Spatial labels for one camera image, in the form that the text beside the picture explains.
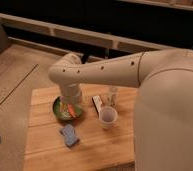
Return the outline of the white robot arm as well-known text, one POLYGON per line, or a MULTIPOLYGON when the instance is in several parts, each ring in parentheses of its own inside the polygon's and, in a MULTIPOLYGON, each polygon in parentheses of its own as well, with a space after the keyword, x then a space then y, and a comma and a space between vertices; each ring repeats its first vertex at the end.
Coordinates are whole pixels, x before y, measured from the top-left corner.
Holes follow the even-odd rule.
POLYGON ((140 52, 83 64, 73 54, 49 69, 64 99, 79 103, 78 85, 135 87, 136 171, 193 171, 193 50, 140 52))

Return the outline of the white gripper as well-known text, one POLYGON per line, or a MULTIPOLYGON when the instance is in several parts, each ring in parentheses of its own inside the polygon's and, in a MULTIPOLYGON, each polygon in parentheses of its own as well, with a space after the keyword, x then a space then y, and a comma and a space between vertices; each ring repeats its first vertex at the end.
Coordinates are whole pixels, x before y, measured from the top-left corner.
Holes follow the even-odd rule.
POLYGON ((78 84, 60 86, 60 100, 64 103, 79 104, 82 102, 82 91, 78 84))

